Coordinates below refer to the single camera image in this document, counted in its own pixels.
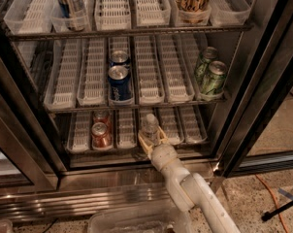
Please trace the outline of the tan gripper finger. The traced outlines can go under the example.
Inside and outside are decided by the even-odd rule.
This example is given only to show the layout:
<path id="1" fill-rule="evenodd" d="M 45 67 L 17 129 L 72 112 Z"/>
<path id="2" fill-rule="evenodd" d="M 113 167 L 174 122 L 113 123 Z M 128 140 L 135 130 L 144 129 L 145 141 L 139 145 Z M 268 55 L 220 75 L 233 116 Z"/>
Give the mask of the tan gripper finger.
<path id="1" fill-rule="evenodd" d="M 151 154 L 153 152 L 153 143 L 150 140 L 148 140 L 141 132 L 138 133 L 138 139 L 146 156 L 148 158 L 151 158 Z"/>
<path id="2" fill-rule="evenodd" d="M 158 127 L 159 144 L 168 144 L 169 139 L 161 127 Z"/>

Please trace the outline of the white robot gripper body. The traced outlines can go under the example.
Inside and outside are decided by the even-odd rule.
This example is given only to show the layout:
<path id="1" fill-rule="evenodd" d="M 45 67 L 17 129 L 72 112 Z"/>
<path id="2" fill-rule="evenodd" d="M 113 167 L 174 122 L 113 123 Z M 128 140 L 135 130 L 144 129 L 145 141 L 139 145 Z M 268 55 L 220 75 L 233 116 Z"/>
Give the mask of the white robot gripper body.
<path id="1" fill-rule="evenodd" d="M 150 160 L 157 171 L 161 171 L 169 162 L 175 160 L 178 154 L 169 144 L 162 144 L 154 148 Z"/>

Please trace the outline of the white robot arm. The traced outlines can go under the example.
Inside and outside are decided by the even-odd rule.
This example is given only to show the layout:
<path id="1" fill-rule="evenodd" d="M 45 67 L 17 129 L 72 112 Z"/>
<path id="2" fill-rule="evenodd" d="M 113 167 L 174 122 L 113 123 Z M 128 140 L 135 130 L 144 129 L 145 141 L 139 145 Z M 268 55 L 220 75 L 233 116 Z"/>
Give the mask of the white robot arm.
<path id="1" fill-rule="evenodd" d="M 205 179 L 185 168 L 160 127 L 150 132 L 140 129 L 138 139 L 153 167 L 164 177 L 170 197 L 182 212 L 198 207 L 212 233 L 241 233 Z"/>

